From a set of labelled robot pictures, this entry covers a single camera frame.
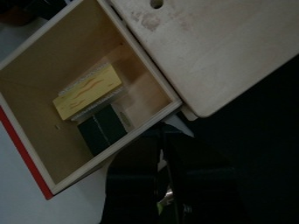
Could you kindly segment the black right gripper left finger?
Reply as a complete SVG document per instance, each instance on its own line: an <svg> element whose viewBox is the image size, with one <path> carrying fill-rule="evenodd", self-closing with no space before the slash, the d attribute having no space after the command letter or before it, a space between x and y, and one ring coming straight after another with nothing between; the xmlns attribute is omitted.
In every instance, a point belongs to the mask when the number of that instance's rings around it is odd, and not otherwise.
<svg viewBox="0 0 299 224"><path fill-rule="evenodd" d="M107 169L100 224L156 224L159 138L144 133L115 156Z"/></svg>

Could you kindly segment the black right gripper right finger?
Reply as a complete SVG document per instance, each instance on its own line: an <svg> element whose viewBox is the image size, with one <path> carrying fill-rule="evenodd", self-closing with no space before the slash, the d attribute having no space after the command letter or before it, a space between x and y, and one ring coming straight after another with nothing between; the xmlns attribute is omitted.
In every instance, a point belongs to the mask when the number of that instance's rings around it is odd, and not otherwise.
<svg viewBox="0 0 299 224"><path fill-rule="evenodd" d="M163 150L180 224L250 224L229 160L205 143L165 134Z"/></svg>

